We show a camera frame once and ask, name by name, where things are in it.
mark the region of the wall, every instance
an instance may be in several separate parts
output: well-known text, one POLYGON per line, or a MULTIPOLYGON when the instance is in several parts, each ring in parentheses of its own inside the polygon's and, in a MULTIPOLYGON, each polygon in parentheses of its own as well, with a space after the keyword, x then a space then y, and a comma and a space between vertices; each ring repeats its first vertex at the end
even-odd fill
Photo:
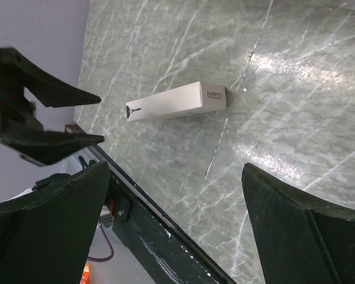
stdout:
MULTIPOLYGON (((0 0, 0 46, 14 46, 53 76, 78 85, 89 0, 0 0)), ((73 108, 45 108, 37 101, 45 128, 63 131, 73 108)), ((0 202, 59 172, 61 163, 36 167, 0 145, 0 202)))

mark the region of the marble surface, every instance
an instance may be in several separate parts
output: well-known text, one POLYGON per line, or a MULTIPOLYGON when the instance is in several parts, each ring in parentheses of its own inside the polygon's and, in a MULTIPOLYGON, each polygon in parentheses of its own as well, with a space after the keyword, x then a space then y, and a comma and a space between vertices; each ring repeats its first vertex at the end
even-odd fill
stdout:
POLYGON ((355 208, 355 0, 91 0, 80 87, 78 124, 238 283, 264 283, 245 163, 355 208), (197 80, 228 109, 126 122, 197 80))

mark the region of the purple cable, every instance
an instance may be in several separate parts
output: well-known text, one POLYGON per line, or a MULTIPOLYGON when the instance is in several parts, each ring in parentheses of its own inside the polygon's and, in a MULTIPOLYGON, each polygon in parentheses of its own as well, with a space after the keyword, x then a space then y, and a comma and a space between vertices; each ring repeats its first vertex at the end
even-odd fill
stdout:
POLYGON ((104 257, 103 259, 99 259, 99 258, 96 258, 96 257, 88 256, 87 260, 88 260, 89 262, 107 262, 108 260, 111 260, 111 259, 113 258, 113 255, 114 255, 114 251, 113 251, 112 244, 111 244, 111 242, 109 241, 108 236, 107 236, 107 234, 105 233, 104 228, 102 227, 102 224, 100 223, 99 226, 100 226, 100 229, 101 229, 101 231, 102 231, 102 234, 103 234, 104 237, 105 237, 106 243, 109 245, 109 248, 111 249, 111 255, 108 256, 108 257, 104 257))

